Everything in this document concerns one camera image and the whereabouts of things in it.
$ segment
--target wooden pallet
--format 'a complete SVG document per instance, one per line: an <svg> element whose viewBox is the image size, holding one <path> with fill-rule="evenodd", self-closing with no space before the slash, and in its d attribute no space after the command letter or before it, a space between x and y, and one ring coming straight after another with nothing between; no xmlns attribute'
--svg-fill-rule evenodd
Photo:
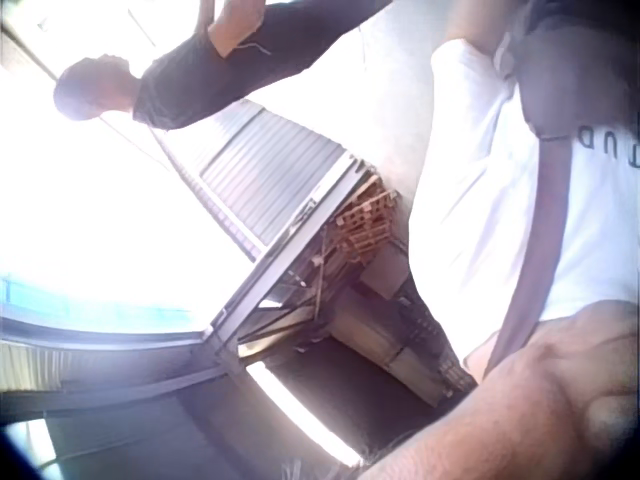
<svg viewBox="0 0 640 480"><path fill-rule="evenodd" d="M341 250L349 262L367 264L391 238L397 194L373 175L349 198L331 222L327 252Z"/></svg>

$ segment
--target person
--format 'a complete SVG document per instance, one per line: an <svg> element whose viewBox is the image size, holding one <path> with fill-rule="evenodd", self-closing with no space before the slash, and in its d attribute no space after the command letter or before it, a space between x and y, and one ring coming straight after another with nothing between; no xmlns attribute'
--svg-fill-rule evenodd
<svg viewBox="0 0 640 480"><path fill-rule="evenodd" d="M201 0L195 33L142 78L125 59L85 58L60 76L54 103L72 120L115 110L154 128L183 128L309 68L390 2L228 0L214 22L214 0Z"/></svg>
<svg viewBox="0 0 640 480"><path fill-rule="evenodd" d="M640 140L631 121L573 132L566 228L541 321L526 346L485 377L523 265L541 142L525 120L521 84L501 68L505 51L518 61L517 48L504 48L505 32L523 8L540 25L592 25L609 16L586 7L623 3L454 6L432 57L433 126L409 259L419 293L479 386L363 480L583 478L637 428ZM632 12L617 18L634 34ZM537 88L545 93L548 83Z"/></svg>

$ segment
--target bag strap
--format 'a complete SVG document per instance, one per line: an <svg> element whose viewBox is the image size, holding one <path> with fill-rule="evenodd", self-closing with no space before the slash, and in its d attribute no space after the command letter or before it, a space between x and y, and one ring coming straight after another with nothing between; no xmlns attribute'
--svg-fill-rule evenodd
<svg viewBox="0 0 640 480"><path fill-rule="evenodd" d="M567 221L571 147L571 137L540 139L538 186L529 241L485 377L503 359L526 345L544 310L560 261Z"/></svg>

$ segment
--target metal frame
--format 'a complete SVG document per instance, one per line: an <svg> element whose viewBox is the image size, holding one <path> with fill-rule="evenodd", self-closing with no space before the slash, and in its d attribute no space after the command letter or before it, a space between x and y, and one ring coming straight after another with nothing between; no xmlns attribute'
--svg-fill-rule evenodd
<svg viewBox="0 0 640 480"><path fill-rule="evenodd" d="M254 271L212 322L213 335L207 340L216 354L236 356L237 333L289 266L317 235L331 215L358 186L368 169L364 162L346 152L327 173L308 201L298 210L290 227L283 230Z"/></svg>
<svg viewBox="0 0 640 480"><path fill-rule="evenodd" d="M65 350L149 350L201 344L209 334L187 333L96 333L63 328L43 327L21 322L6 316L0 317L3 342Z"/></svg>

